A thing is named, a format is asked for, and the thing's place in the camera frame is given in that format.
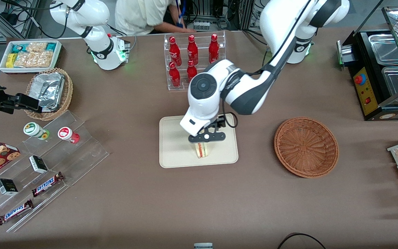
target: round brown basket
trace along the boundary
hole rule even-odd
[[[63,76],[65,76],[64,89],[62,90],[62,96],[59,104],[60,108],[56,112],[43,112],[43,113],[37,113],[25,110],[25,112],[30,118],[35,118],[43,121],[54,120],[55,118],[58,118],[60,115],[62,115],[70,105],[73,93],[72,79],[70,79],[68,74],[60,68],[54,68],[41,72],[41,74],[51,74],[51,73],[60,73]],[[28,95],[30,92],[30,87],[32,86],[33,79],[30,81],[30,84],[27,86],[26,95]]]
[[[289,171],[305,178],[327,175],[339,158],[339,146],[332,132],[305,117],[288,119],[279,126],[274,149]]]

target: floor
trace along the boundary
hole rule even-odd
[[[52,0],[41,1],[40,7],[49,6],[51,1]],[[108,24],[114,27],[115,26],[114,13],[115,13],[116,0],[102,0],[102,1],[108,6],[110,10],[110,19],[108,21]],[[327,25],[327,27],[347,27],[347,26],[358,27],[366,18],[366,16],[371,12],[374,6],[378,3],[378,1],[379,0],[350,0],[351,4],[348,15],[339,23],[329,24]],[[383,4],[398,5],[398,0],[385,0]],[[49,11],[39,11],[35,18],[42,25],[42,29],[48,32],[49,35],[57,35],[62,32],[63,26],[56,23],[52,19]],[[382,24],[385,23],[385,20],[383,19],[380,11],[376,11],[371,16],[369,23]],[[104,29],[108,33],[115,33],[107,26],[104,26]],[[78,35],[70,29],[66,29],[63,35],[64,38],[77,37],[77,36]],[[40,31],[37,30],[36,27],[34,27],[30,31],[29,38],[46,38],[46,37],[44,35],[41,35]],[[5,46],[0,45],[0,61],[3,56],[4,49]]]

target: table surface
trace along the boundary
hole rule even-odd
[[[82,39],[62,39],[70,110],[111,154],[16,233],[1,229],[0,248],[185,249],[209,241],[271,249],[292,232],[327,248],[398,248],[398,171],[386,151],[398,144],[398,121],[363,121],[349,73],[337,65],[335,42],[351,30],[320,29],[262,108],[239,116],[237,163],[173,169],[159,165],[159,120],[184,115],[188,101],[167,90],[164,36],[138,37],[130,62],[113,71],[93,63]],[[257,70],[265,46],[242,32],[226,35],[227,58]],[[31,77],[1,73],[0,84],[23,93]],[[274,153],[276,129],[298,116],[321,121],[338,141],[338,164],[325,177],[297,177]],[[0,142],[25,140],[29,121],[24,111],[0,113]]]

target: red emergency stop button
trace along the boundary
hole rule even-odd
[[[356,83],[357,85],[363,85],[365,84],[365,82],[366,82],[365,74],[360,74],[354,77],[354,83]]]

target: white robotic arm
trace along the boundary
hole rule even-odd
[[[112,70],[127,60],[126,44],[116,37],[109,37],[101,25],[105,25],[110,12],[99,0],[53,1],[50,9],[53,19],[76,32],[87,43],[100,68]]]
[[[218,118],[220,99],[240,115],[255,113],[287,60],[302,61],[308,50],[305,44],[311,42],[316,29],[340,21],[348,9],[348,0],[271,0],[260,16],[260,29],[273,58],[256,73],[259,79],[253,79],[229,60],[212,63],[197,74],[188,88],[190,107],[180,122],[190,134],[188,140],[199,143],[225,139],[223,132],[218,132],[225,126],[223,118]]]

